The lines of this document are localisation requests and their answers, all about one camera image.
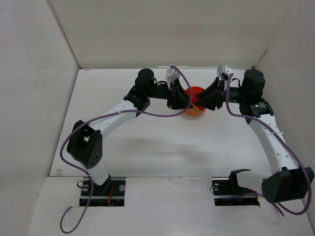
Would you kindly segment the red yellow striped lego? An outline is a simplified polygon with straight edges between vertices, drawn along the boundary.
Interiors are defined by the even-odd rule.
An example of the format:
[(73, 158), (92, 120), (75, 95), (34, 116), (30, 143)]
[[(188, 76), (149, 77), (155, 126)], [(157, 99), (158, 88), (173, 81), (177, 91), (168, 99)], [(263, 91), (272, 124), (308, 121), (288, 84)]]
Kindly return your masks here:
[(201, 111), (196, 107), (196, 106), (192, 106), (192, 109), (194, 110), (195, 113), (200, 113)]

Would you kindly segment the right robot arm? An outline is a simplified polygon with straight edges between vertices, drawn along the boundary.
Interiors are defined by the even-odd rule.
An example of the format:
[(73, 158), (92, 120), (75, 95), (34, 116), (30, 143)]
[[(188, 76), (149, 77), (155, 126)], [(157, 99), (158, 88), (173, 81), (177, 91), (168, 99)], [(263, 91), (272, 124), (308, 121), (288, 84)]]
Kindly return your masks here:
[(227, 107), (230, 103), (239, 104), (238, 117), (244, 118), (258, 137), (271, 168), (271, 176), (261, 184), (266, 200), (281, 203), (307, 198), (310, 203), (315, 174), (312, 168), (303, 166), (278, 129), (274, 111), (263, 98), (264, 74), (249, 69), (237, 87), (230, 85), (234, 77), (228, 66), (217, 74), (215, 81), (198, 95), (197, 104), (209, 110), (219, 109), (223, 104)]

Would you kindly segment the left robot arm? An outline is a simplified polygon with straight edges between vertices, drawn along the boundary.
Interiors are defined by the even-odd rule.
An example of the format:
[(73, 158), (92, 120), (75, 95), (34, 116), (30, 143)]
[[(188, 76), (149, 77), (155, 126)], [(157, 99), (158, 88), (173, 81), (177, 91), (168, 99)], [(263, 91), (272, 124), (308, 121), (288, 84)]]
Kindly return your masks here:
[(138, 72), (135, 84), (123, 100), (106, 114), (91, 121), (77, 121), (73, 127), (66, 151), (80, 163), (92, 186), (102, 193), (109, 188), (111, 176), (101, 158), (103, 139), (125, 122), (144, 114), (150, 98), (165, 99), (167, 106), (182, 113), (192, 107), (192, 98), (182, 88), (182, 72), (175, 66), (166, 71), (165, 81), (157, 81), (154, 72), (145, 68)]

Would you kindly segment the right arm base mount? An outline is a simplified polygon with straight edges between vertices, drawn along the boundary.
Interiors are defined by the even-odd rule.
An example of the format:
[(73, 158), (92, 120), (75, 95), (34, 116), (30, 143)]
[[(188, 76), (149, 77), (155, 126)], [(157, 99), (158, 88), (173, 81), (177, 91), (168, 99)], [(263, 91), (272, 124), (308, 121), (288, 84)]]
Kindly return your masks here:
[(249, 171), (238, 169), (231, 171), (228, 177), (212, 177), (210, 191), (214, 195), (215, 206), (260, 206), (256, 191), (238, 183), (237, 174)]

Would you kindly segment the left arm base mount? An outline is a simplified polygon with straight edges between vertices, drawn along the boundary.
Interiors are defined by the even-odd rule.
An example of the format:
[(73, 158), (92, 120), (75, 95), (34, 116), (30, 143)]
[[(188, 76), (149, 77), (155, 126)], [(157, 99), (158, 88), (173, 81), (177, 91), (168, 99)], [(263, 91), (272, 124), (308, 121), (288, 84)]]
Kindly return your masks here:
[[(77, 182), (80, 188), (79, 206), (85, 207), (91, 193), (91, 182), (83, 178)], [(90, 207), (123, 207), (125, 205), (126, 178), (113, 177), (104, 186), (94, 183)]]

